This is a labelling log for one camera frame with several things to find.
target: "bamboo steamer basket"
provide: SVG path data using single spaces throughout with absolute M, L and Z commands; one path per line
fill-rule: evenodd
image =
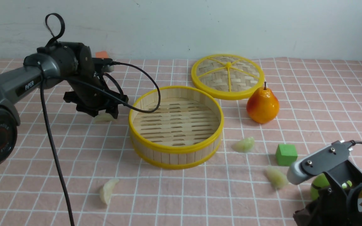
M 161 104 L 153 113 L 129 112 L 135 152 L 147 163 L 164 169 L 187 169 L 210 159 L 223 139 L 224 116 L 217 101 L 202 90 L 187 86 L 160 88 Z M 134 107 L 157 106 L 152 90 Z
M 249 98 L 263 86 L 263 70 L 252 60 L 231 54 L 215 54 L 198 60 L 191 70 L 195 87 L 222 100 Z

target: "white wall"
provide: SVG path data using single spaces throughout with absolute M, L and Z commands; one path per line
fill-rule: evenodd
M 61 40 L 116 58 L 362 60 L 362 0 L 0 0 L 0 57 L 44 46 L 52 12 L 66 22 Z

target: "green cube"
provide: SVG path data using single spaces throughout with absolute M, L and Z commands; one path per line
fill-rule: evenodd
M 279 144 L 276 150 L 276 160 L 279 166 L 290 166 L 297 160 L 296 146 L 293 144 Z

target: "orange pear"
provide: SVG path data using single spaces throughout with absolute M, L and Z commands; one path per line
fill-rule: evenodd
M 272 90 L 266 87 L 266 82 L 264 87 L 255 90 L 247 101 L 248 116 L 259 124 L 268 123 L 276 118 L 279 109 L 279 100 Z

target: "yellow plastic spoke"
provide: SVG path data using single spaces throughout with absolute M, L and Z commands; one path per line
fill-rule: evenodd
M 235 64 L 235 63 L 237 63 L 239 61 L 241 61 L 241 59 L 234 61 L 233 63 L 231 63 L 231 65 L 233 65 L 233 64 Z
M 200 78 L 200 77 L 202 77 L 202 76 L 204 76 L 204 75 L 207 75 L 208 73 L 212 73 L 212 72 L 215 72 L 215 71 L 220 70 L 220 69 L 223 69 L 223 68 L 226 68 L 226 67 L 219 67 L 219 68 L 210 70 L 210 71 L 208 71 L 208 72 L 205 72 L 205 73 L 201 74 L 201 75 L 198 76 L 197 78 Z
M 213 60 L 213 61 L 216 61 L 217 63 L 220 63 L 221 65 L 223 65 L 223 66 L 225 66 L 226 64 L 225 63 L 223 63 L 223 62 L 221 62 L 221 61 L 218 61 L 218 60 L 216 60 L 216 59 L 213 59 L 213 58 L 208 58 L 209 60 Z
M 234 69 L 234 70 L 237 70 L 237 71 L 239 71 L 239 72 L 242 72 L 242 73 L 246 73 L 247 75 L 252 76 L 252 77 L 254 77 L 254 78 L 256 78 L 256 79 L 259 79 L 257 76 L 255 76 L 255 75 L 253 75 L 253 74 L 251 74 L 251 73 L 245 72 L 245 71 L 243 71 L 243 70 L 240 70 L 240 69 L 238 69 L 238 68 L 236 68 L 236 67 L 230 67 L 230 68 L 231 68 L 231 69 Z
M 227 76 L 228 76 L 228 91 L 231 92 L 231 77 L 230 77 L 230 69 L 227 68 Z

